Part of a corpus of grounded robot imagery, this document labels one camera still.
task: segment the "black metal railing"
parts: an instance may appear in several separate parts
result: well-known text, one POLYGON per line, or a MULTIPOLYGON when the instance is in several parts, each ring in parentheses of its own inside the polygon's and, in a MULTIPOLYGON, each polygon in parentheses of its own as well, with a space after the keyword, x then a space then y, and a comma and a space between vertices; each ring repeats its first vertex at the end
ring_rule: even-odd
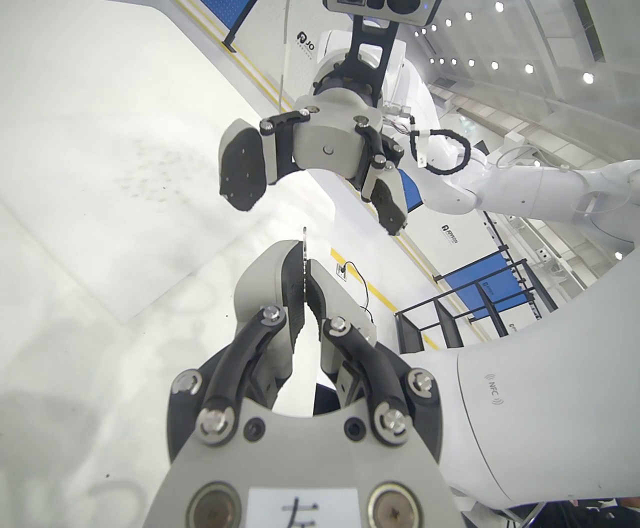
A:
MULTIPOLYGON (((498 250, 497 253, 500 253, 501 251, 504 251, 502 247, 498 250)), ((492 253, 490 255, 487 255, 484 258, 486 259, 488 257, 492 257, 495 254, 496 253, 492 253)), ((481 261, 482 259, 476 262, 473 262, 471 264, 468 264, 466 266, 463 266, 462 268, 452 271, 451 273, 448 273, 446 275, 434 277, 434 279, 436 280, 446 279, 447 276, 481 261)), ((525 283, 524 282, 525 277, 521 274, 520 270, 518 270, 518 275, 523 279, 522 282, 518 281, 520 282, 521 287, 523 287, 523 284, 525 283)), ((488 317, 491 319, 491 322, 493 323, 493 326, 495 327, 495 330, 498 333, 498 336, 505 337, 508 335, 508 331, 504 324, 504 321, 500 316, 498 305, 510 299, 516 298, 518 296, 523 296, 525 298, 525 301, 528 302, 529 304, 534 303, 534 300, 535 300, 534 292, 538 295, 538 298, 543 302, 543 304, 546 306, 549 312, 553 312, 554 310, 557 310, 556 302, 553 300, 553 298, 551 297, 547 289, 540 282, 536 274, 528 265, 527 260, 522 259, 522 260, 518 260, 517 262, 512 262, 511 264, 508 264, 503 268, 496 269, 495 271, 492 271, 491 273, 488 273, 485 276, 476 278, 470 282, 457 286, 442 294, 436 295, 431 299, 427 299, 426 301, 422 301, 418 304, 414 304, 413 306, 400 310, 399 312, 396 312, 396 328, 398 331, 398 343, 400 347, 400 354, 407 354, 407 353, 413 353, 413 352, 424 350, 424 345, 422 343, 422 332, 425 332, 426 330, 430 330, 432 328, 436 328, 437 326, 441 327, 442 334, 444 336, 444 341, 448 348, 463 347, 464 343, 460 335, 460 330, 458 328, 458 319, 461 319, 462 317, 472 316, 476 312, 480 312, 482 310, 485 310, 488 313, 488 317), (514 270, 518 270, 518 266, 522 267, 524 274, 526 275, 526 277, 529 279, 531 283, 531 286, 524 287, 521 291, 518 291, 514 294, 511 294, 499 299, 491 299, 487 294, 487 292, 484 290, 482 281, 485 281, 486 279, 491 278, 495 275, 499 275, 500 273, 504 273, 505 271, 513 272, 514 270), (452 294, 460 292, 461 290, 464 290, 465 288, 469 288, 469 287, 476 288, 477 293, 478 295, 480 295, 480 299, 482 300, 482 305, 478 306, 477 308, 470 308, 466 312, 463 312, 456 316, 452 315, 445 308, 444 304, 442 303, 442 300, 452 294), (432 323, 427 326, 420 327, 419 325, 416 325, 413 321, 411 321, 407 317, 406 314, 408 312, 411 312, 412 310, 415 310, 416 308, 422 307, 429 303, 433 303, 435 306, 435 312, 438 317, 437 323, 432 323)), ((470 319, 469 321, 477 321, 477 319, 473 318, 473 319, 470 319)))

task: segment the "nfc logo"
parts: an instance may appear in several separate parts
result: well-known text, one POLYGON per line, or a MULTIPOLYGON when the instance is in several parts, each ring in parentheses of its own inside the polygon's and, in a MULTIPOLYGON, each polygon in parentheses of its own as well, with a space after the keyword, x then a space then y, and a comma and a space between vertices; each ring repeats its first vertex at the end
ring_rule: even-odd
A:
POLYGON ((500 397, 498 388, 495 386, 495 375, 487 374, 484 378, 489 382, 489 389, 491 389, 491 395, 493 396, 491 403, 493 403, 494 405, 502 405, 504 403, 504 400, 500 397))

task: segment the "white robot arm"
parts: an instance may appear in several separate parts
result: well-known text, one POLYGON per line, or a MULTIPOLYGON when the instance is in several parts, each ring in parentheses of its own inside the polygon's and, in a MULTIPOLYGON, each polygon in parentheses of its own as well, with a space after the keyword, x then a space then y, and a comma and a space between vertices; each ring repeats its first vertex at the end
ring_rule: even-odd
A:
MULTIPOLYGON (((249 211, 268 185, 322 168, 372 202, 395 235, 408 216, 399 173, 406 167, 437 211, 579 223, 585 197, 599 193, 590 210, 598 221, 587 217, 593 226, 629 245, 638 239, 638 162, 597 172, 495 167, 464 138, 438 130, 424 84, 400 88, 417 73, 394 41, 397 24, 424 25, 435 7, 381 2, 375 14, 393 22, 374 28, 364 24, 364 0, 324 3, 356 15, 348 51, 327 41, 311 94, 293 111, 263 119, 259 130, 242 120, 227 129, 220 193, 233 207, 249 211), (414 123, 398 124, 410 115, 414 123)), ((451 488, 493 508, 640 495, 640 253, 569 309, 515 336, 402 358, 376 343, 364 313, 304 254, 297 241, 268 249, 237 285, 233 341, 175 380, 172 467, 145 527, 459 527, 438 469, 451 488), (292 419, 270 409, 291 375, 305 302, 337 402, 334 412, 292 419), (327 512, 339 516, 316 523, 327 512)))
POLYGON ((602 245, 627 254, 640 239, 640 161, 630 160, 597 170, 569 166, 501 166, 472 149, 470 162, 452 175, 464 155, 458 144, 432 136, 440 128, 433 98, 415 67, 403 57, 402 74, 389 77, 391 103, 409 107, 415 119, 396 118, 391 136, 409 152, 406 132, 419 131, 417 158, 404 156, 399 168, 415 182, 423 203, 447 214, 473 209, 539 220, 572 223, 602 245))

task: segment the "white floor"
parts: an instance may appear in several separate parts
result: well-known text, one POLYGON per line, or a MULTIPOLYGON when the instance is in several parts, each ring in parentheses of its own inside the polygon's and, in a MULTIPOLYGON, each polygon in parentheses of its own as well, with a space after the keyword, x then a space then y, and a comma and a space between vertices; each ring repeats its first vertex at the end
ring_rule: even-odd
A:
MULTIPOLYGON (((232 338, 233 288, 270 244, 308 226, 310 257, 335 265, 333 204, 309 176, 250 219, 208 194, 218 134, 258 118, 154 10, 4 2, 0 68, 0 526, 139 527, 168 470, 172 379, 232 338), (161 163, 189 149, 199 168, 161 163), (160 196, 172 171, 190 203, 160 196)), ((317 376, 307 320, 277 404, 293 415, 317 376)))

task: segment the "yellow stripe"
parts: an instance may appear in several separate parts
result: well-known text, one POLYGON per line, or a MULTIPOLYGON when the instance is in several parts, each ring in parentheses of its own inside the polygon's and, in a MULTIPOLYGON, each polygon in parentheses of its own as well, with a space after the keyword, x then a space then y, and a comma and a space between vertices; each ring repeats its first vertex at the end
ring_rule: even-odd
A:
MULTIPOLYGON (((344 263, 346 262, 346 259, 340 254, 338 253, 336 250, 334 250, 333 248, 331 248, 331 256, 338 262, 338 264, 340 264, 341 266, 344 265, 344 263)), ((360 275, 358 274, 358 272, 356 271, 356 269, 351 265, 351 264, 347 264, 347 270, 349 271, 349 273, 351 273, 356 279, 358 279, 358 282, 360 282, 362 284, 362 279, 360 278, 360 275)), ((373 286, 372 283, 370 283, 369 281, 367 281, 367 288, 369 289, 369 293, 371 293, 376 299, 378 299, 382 304, 384 304, 384 306, 386 306, 387 308, 389 308, 389 310, 391 310, 394 314, 398 311, 398 309, 396 308, 396 306, 389 300, 387 299, 384 295, 382 295, 382 293, 380 293, 380 290, 378 290, 378 288, 376 288, 375 286, 373 286)), ((436 345, 431 339, 429 339, 426 335, 422 334, 423 339, 426 341, 426 343, 433 348, 434 350, 439 350, 440 348, 438 347, 438 345, 436 345)))
POLYGON ((424 334, 422 334, 422 337, 424 338, 424 340, 427 342, 427 345, 429 345, 431 348, 433 348, 434 350, 440 350, 440 347, 438 347, 438 345, 436 345, 431 339, 429 339, 427 336, 425 336, 424 334))
MULTIPOLYGON (((190 15, 191 12, 190 10, 180 1, 180 0, 175 0, 176 2, 178 2, 183 9, 185 9, 190 15)), ((200 13, 205 20, 211 24, 214 28, 216 28, 216 31, 220 34, 220 35, 224 35, 224 32, 220 29, 220 27, 215 23, 214 20, 211 19, 211 17, 201 9, 201 7, 199 5, 197 5, 196 3, 194 3, 192 0, 187 0, 187 2, 189 4, 191 4, 193 6, 193 8, 200 13)), ((199 23, 200 27, 202 27, 208 34, 210 34, 212 37, 214 37, 214 39, 216 39, 216 41, 220 40, 220 36, 219 35, 214 35, 211 30, 209 28, 207 28, 204 24, 202 24, 202 21, 196 17, 194 17, 193 15, 191 16, 192 19, 194 19, 196 22, 199 23)), ((269 97, 271 98, 271 100, 273 100, 275 102, 276 105, 278 105, 278 101, 272 97, 272 95, 269 93, 269 90, 267 90, 264 85, 258 81, 258 79, 255 78, 255 76, 253 74, 251 74, 248 69, 245 67, 245 65, 243 65, 238 59, 237 57, 235 57, 234 53, 231 53, 226 46, 224 46, 221 42, 219 43, 220 48, 223 49, 224 51, 226 51, 231 57, 233 57, 233 59, 240 64, 240 66, 242 66, 244 68, 244 71, 249 73, 249 75, 253 78, 253 80, 258 83, 258 85, 269 95, 269 97)), ((240 50, 240 48, 238 48, 238 46, 234 46, 234 48, 236 49, 236 51, 242 55, 244 57, 244 59, 251 65, 251 67, 257 71, 259 73, 259 75, 265 80, 265 82, 273 89, 273 91, 275 93, 280 93, 280 90, 278 88, 276 88, 275 86, 273 86, 273 84, 271 83, 271 81, 268 79, 268 77, 266 77, 258 68, 255 67, 255 65, 249 60, 249 57, 247 57, 242 50, 240 50)), ((282 96, 282 101, 287 104, 289 106, 289 109, 292 108, 291 103, 284 97, 284 95, 282 96)))
MULTIPOLYGON (((199 26, 200 26, 200 27, 201 27, 201 28, 202 28, 206 33, 208 33, 211 37, 213 37, 213 39, 214 39, 215 41, 218 41, 218 40, 219 40, 219 37, 218 37, 217 35, 214 35, 214 33, 213 33, 213 32, 212 32, 212 31, 211 31, 211 30, 210 30, 210 29, 209 29, 209 28, 208 28, 208 27, 207 27, 207 26, 202 22, 202 20, 200 20, 200 19, 199 19, 199 18, 197 18, 197 17, 194 17, 194 16, 191 14, 191 12, 190 12, 189 8, 188 8, 186 5, 184 5, 184 4, 182 3, 182 1, 180 1, 180 0, 175 0, 175 2, 176 2, 177 4, 179 4, 179 5, 182 7, 182 9, 184 9, 184 10, 185 10, 185 11, 186 11, 190 16, 191 16, 191 18, 192 18, 192 19, 193 19, 193 20, 194 20, 194 21, 195 21, 195 22, 196 22, 196 23, 197 23, 197 24, 198 24, 198 25, 199 25, 199 26)), ((187 0, 187 2, 189 2, 191 5, 193 5, 193 6, 194 6, 194 8, 196 8, 198 11, 200 11, 200 9, 199 9, 197 6, 195 6, 195 5, 191 2, 191 0, 187 0)), ((229 53, 229 55, 230 55, 231 57, 233 57, 233 54, 232 54, 232 53, 231 53, 231 52, 230 52, 230 51, 229 51, 225 46, 220 45, 220 47, 221 47, 222 49, 226 50, 226 51, 229 53)), ((233 58, 234 58, 234 59, 235 59, 235 61, 238 63, 238 65, 239 65, 239 66, 240 66, 240 67, 241 67, 241 68, 246 72, 246 74, 247 74, 248 76, 250 76, 250 77, 255 81, 255 83, 256 83, 258 86, 260 86, 260 87, 262 88, 262 91, 265 93, 265 95, 267 95, 267 97, 269 97, 269 98, 273 101, 273 103, 274 103, 276 106, 278 106, 278 100, 277 100, 277 99, 276 99, 276 98, 271 94, 271 92, 269 92, 269 90, 267 90, 267 89, 264 87, 264 85, 263 85, 263 84, 262 84, 262 83, 261 83, 261 82, 260 82, 256 77, 255 77, 255 75, 253 75, 253 74, 249 71, 249 69, 248 69, 244 64, 242 64, 242 63, 241 63, 241 62, 240 62, 236 57, 233 57, 233 58)))

